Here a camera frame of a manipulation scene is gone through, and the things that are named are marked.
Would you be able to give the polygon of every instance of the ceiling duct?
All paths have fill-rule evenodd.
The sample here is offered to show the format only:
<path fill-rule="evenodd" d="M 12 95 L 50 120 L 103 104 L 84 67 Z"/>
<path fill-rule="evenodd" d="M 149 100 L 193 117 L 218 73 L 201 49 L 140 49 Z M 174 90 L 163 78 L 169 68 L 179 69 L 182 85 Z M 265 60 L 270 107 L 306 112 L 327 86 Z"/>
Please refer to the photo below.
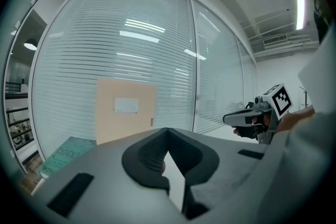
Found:
<path fill-rule="evenodd" d="M 271 37 L 271 38 L 264 39 L 262 42 L 264 43 L 265 49 L 267 49 L 267 48 L 269 48 L 270 45 L 277 44 L 277 43 L 282 43 L 282 42 L 287 41 L 287 40 L 288 40 L 287 34 L 283 34 L 283 35 L 279 35 L 279 36 L 276 36 L 276 37 Z"/>

